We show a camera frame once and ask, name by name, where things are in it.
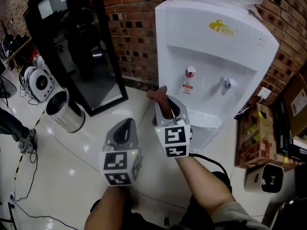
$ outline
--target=brown cardboard box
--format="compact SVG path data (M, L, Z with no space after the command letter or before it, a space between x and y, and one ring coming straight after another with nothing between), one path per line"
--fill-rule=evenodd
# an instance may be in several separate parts
M288 111L291 133L303 136L307 128L307 73L298 74L283 98Z
M257 103L239 123L235 166L248 169L267 163L281 165L285 171L300 165L277 154L273 113L270 108Z

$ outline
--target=yellow logo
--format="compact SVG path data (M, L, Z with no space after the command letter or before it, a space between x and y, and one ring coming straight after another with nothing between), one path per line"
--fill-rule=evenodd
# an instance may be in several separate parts
M234 35L234 30L229 29L227 25L223 24L223 20L216 20L215 22L210 23L209 27L226 35Z

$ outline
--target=sleeve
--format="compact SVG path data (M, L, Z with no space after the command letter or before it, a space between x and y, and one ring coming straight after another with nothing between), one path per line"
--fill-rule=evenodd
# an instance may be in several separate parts
M230 202L224 204L221 207L219 207L212 215L213 223L218 223L223 221L244 221L244 220L247 221L246 226L249 228L257 230L269 230L269 228L262 225L254 218L250 217L238 202Z

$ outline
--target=trash can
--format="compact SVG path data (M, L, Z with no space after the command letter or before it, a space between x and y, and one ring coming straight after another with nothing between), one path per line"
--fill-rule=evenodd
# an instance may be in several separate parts
M283 185L283 168L274 164L250 172L245 181L245 191L254 193L278 193Z
M77 132L85 122L85 114L70 99L67 89L61 89L48 101L46 113L69 133Z

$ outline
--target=brown object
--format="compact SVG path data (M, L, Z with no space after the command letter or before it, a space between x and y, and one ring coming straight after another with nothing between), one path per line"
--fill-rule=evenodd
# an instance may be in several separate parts
M298 74L283 98L289 115L292 137L307 135L307 73Z
M239 122L235 166L249 169L267 163L280 165L285 171L301 164L277 154L272 111L258 103Z
M160 108L161 108L161 112L162 112L164 118L173 119L172 109L171 109L171 106L168 102L166 92L167 92L167 87L163 86L160 89L158 89L157 91L149 90L147 92L146 96L147 96L147 98L149 98L151 100L155 100L156 102L159 103ZM156 116L154 116L154 118L153 118L153 125L155 125L155 126L157 125Z

